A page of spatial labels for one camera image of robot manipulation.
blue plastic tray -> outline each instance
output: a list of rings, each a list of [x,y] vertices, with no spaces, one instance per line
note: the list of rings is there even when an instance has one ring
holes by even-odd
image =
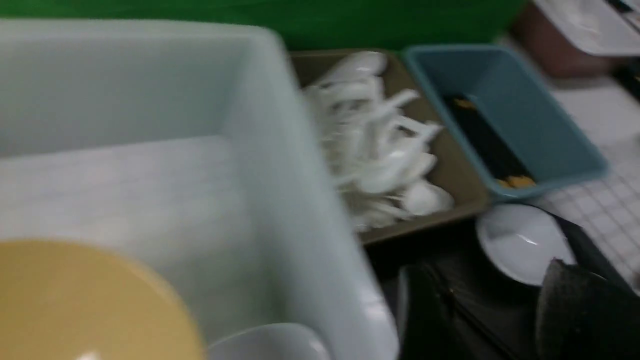
[[[525,199],[605,174],[607,163],[546,90],[538,73],[496,45],[422,45],[404,59],[494,201]],[[465,94],[536,180],[511,189],[490,174],[442,100]]]

white plastic bin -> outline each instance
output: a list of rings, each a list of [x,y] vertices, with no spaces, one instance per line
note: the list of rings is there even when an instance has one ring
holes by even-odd
[[[74,239],[142,259],[208,342],[298,322],[335,359],[395,357],[390,313],[277,36],[2,20],[0,79],[0,238]]]

plastic container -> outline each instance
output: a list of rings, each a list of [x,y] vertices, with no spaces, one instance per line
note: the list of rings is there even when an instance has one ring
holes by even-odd
[[[604,0],[592,3],[602,3],[601,6],[608,6],[604,4]],[[562,28],[548,19],[533,3],[529,3],[525,7],[525,10],[513,24],[511,33],[514,39],[529,53],[529,56],[553,78],[606,75],[618,65],[629,61],[628,55],[627,57],[613,56],[613,53],[602,55],[599,52],[590,53],[586,47],[581,49],[578,43],[564,35]]]
[[[567,0],[553,0],[560,3]],[[549,0],[533,0],[542,13],[556,26],[573,46],[594,56],[640,55],[640,33],[606,0],[572,0],[578,3],[582,15],[591,17],[597,32],[584,36],[584,29],[572,24]]]
[[[264,26],[288,49],[491,42],[525,0],[2,0],[0,17],[171,19]]]
[[[495,45],[417,46],[408,68],[467,153],[495,201],[526,199],[604,175],[602,155],[545,89],[535,71]],[[511,189],[489,173],[441,96],[465,94],[533,175],[536,186]]]
[[[392,53],[373,49],[387,55],[387,69],[382,74],[385,93],[389,97],[398,91],[409,88],[420,91],[402,62]],[[294,68],[301,86],[316,80],[342,58],[361,49],[341,49],[330,51],[307,51],[292,53]],[[435,109],[421,97],[403,107],[404,114],[418,121],[435,121],[442,123]],[[487,191],[451,134],[444,130],[430,144],[431,152],[438,156],[438,164],[428,174],[432,183],[447,190],[456,201],[452,210],[435,213],[426,217],[400,222],[383,229],[374,229],[360,235],[364,244],[388,240],[413,233],[418,230],[442,225],[462,218],[471,217],[486,209],[489,198]]]
[[[334,359],[395,358],[392,317],[270,31],[4,20],[0,78],[0,238],[146,262],[209,343],[294,322]]]

grid pattern surface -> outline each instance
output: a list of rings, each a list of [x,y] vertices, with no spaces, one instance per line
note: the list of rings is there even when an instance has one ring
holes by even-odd
[[[208,340],[273,319],[226,140],[207,136],[0,160],[0,238],[64,238],[138,258]]]
[[[585,228],[640,292],[640,105],[611,79],[553,93],[600,148],[610,171],[604,179],[561,189],[534,204]]]

rim of bin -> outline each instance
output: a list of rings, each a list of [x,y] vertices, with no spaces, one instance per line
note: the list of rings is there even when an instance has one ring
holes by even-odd
[[[457,122],[454,120],[453,115],[451,115],[451,112],[444,104],[442,98],[440,97],[440,94],[431,84],[431,80],[428,78],[427,74],[420,68],[420,65],[417,62],[418,55],[421,55],[424,52],[443,53],[447,51],[460,50],[498,51],[512,57],[512,59],[516,61],[516,64],[518,64],[518,66],[524,72],[528,73],[534,84],[538,88],[543,90],[542,95],[546,98],[550,105],[558,111],[559,115],[563,118],[567,125],[575,132],[575,136],[577,137],[578,141],[585,145],[585,148],[589,153],[588,155],[592,156],[593,159],[598,163],[598,168],[579,175],[566,176],[559,179],[545,181],[543,183],[537,183],[536,186],[532,186],[529,188],[509,189],[498,184],[498,182],[495,181],[494,176],[489,173],[489,170],[484,165],[484,162],[480,158],[480,155],[478,155],[476,149],[471,145],[471,143],[467,140],[467,137],[463,134]],[[511,49],[501,45],[491,44],[416,45],[405,49],[403,51],[403,58],[407,65],[407,68],[411,71],[412,75],[418,81],[420,87],[422,87],[422,90],[433,104],[433,107],[442,117],[442,120],[446,123],[451,134],[455,137],[456,141],[460,144],[467,156],[469,156],[474,168],[478,171],[478,174],[480,175],[480,178],[482,179],[484,185],[487,186],[492,193],[510,200],[525,199],[528,197],[539,196],[542,193],[548,192],[550,190],[555,190],[584,181],[597,179],[604,176],[607,172],[609,166],[602,154],[600,154],[600,151],[596,149],[596,147],[586,137],[586,135],[582,132],[578,125],[575,124],[569,114],[567,114],[564,108],[558,103],[556,98],[551,95],[547,84],[542,81],[540,75],[538,74],[538,71],[530,66],[520,57],[519,54],[516,54],[516,52],[512,51]]]

